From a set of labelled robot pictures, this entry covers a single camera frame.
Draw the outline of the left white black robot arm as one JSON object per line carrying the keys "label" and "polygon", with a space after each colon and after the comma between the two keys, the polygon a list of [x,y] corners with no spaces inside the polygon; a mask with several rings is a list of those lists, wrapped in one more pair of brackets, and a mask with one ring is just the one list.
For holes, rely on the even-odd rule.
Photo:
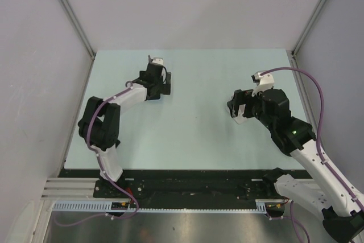
{"label": "left white black robot arm", "polygon": [[127,81],[125,87],[109,98],[89,98],[77,124],[79,136],[96,155],[101,176],[108,180],[105,189],[113,197],[122,196],[126,190],[125,182],[119,179],[123,168],[117,162],[121,114],[138,103],[171,94],[171,72],[162,58],[149,57],[146,70],[140,71],[135,80]]}

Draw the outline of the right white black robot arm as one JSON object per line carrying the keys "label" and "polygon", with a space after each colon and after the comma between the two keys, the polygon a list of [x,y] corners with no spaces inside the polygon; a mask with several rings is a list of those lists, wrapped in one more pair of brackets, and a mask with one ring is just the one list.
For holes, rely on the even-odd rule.
{"label": "right white black robot arm", "polygon": [[278,149],[298,161],[320,188],[313,190],[275,168],[264,176],[262,191],[267,197],[281,195],[298,203],[322,222],[336,242],[350,242],[363,231],[363,193],[324,152],[317,151],[312,126],[292,116],[289,99],[281,89],[268,89],[259,95],[252,90],[236,90],[227,107],[237,123],[249,118],[260,121]]}

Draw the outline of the white phone stand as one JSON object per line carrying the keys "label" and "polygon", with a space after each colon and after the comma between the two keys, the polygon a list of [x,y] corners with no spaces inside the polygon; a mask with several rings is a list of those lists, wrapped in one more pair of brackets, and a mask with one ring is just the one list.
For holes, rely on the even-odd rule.
{"label": "white phone stand", "polygon": [[244,123],[247,118],[243,116],[243,112],[245,110],[245,105],[240,105],[239,109],[238,109],[238,115],[236,117],[233,117],[232,114],[230,113],[230,108],[227,106],[226,110],[229,114],[229,116],[237,123],[237,124],[242,124]]}

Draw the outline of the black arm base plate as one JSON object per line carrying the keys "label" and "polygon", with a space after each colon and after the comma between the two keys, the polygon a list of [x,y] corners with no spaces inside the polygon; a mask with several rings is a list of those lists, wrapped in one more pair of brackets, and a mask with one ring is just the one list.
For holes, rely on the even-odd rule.
{"label": "black arm base plate", "polygon": [[243,200],[284,199],[283,205],[268,204],[275,212],[285,209],[289,198],[280,196],[265,175],[266,170],[126,170],[111,184],[97,177],[92,189],[96,199],[140,200],[167,197],[237,197]]}

